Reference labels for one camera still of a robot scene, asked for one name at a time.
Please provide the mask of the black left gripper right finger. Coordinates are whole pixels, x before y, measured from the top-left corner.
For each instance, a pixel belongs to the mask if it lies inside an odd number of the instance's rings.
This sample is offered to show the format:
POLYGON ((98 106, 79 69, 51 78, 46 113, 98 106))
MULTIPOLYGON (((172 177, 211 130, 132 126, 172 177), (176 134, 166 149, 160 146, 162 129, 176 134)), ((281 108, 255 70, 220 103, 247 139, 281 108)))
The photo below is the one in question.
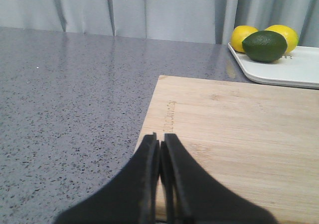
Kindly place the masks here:
POLYGON ((190 155, 176 134, 160 144, 160 179, 169 224, 274 224, 266 209, 235 194, 190 155))

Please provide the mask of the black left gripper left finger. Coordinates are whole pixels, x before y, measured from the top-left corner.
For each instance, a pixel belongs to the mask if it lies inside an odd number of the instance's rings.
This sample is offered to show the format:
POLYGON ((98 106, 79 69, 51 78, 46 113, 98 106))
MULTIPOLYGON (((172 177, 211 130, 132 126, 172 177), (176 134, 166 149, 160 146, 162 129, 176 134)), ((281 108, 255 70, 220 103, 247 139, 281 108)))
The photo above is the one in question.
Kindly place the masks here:
POLYGON ((160 168, 157 135, 145 135, 122 170, 98 192, 61 213, 57 224, 154 224, 160 168))

